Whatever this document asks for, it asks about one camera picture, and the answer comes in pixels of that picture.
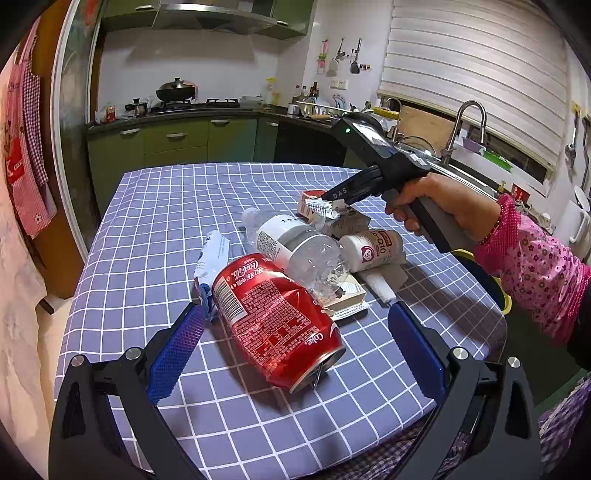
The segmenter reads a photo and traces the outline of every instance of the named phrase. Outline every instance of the apron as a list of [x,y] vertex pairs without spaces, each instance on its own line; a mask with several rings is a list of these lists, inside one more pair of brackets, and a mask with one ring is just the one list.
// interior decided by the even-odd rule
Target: apron
[[40,79],[31,72],[31,54],[38,25],[39,19],[31,28],[20,60],[15,61],[12,67],[6,125],[8,183],[22,227],[32,238],[49,225],[57,211],[47,186],[41,153]]

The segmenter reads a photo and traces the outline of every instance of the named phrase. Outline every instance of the blue gripper pad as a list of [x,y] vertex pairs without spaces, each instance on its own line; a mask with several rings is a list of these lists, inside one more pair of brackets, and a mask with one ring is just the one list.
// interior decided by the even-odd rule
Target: blue gripper pad
[[148,386],[148,397],[153,405],[156,406],[160,400],[169,397],[173,392],[203,334],[205,320],[208,318],[209,309],[193,305],[156,357],[150,368]]
[[388,313],[388,328],[423,395],[442,405],[446,397],[445,366],[423,333],[432,342],[445,342],[435,330],[420,326],[411,316],[414,313],[406,304],[394,303]]

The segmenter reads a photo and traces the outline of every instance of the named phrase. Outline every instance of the crushed coca-cola can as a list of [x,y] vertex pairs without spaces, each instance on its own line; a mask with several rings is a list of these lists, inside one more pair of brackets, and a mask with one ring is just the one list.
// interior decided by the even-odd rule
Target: crushed coca-cola can
[[291,393],[345,353],[339,328],[308,291],[262,254],[230,263],[213,297],[236,343],[267,381]]

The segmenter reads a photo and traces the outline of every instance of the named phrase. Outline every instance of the finger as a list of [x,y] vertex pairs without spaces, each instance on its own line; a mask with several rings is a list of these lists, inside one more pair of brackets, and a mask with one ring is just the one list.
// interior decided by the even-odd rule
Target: finger
[[407,205],[413,200],[428,196],[431,180],[429,176],[421,177],[420,179],[410,180],[404,184],[400,195],[396,199],[397,205]]
[[409,232],[416,232],[421,229],[421,226],[418,224],[416,219],[409,218],[404,222],[404,228]]
[[402,210],[401,208],[396,208],[396,209],[394,209],[394,218],[396,219],[397,222],[403,222],[408,217],[407,217],[407,214],[404,210]]

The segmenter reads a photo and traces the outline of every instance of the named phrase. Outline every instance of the gas stove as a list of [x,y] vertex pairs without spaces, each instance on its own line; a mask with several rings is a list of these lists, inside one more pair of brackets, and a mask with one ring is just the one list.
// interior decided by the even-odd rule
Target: gas stove
[[240,103],[237,98],[226,98],[220,100],[219,98],[208,98],[205,103],[191,103],[187,102],[168,102],[163,103],[157,108],[152,108],[152,113],[161,115],[163,113],[187,112],[194,110],[215,110],[215,109],[229,109],[240,108]]

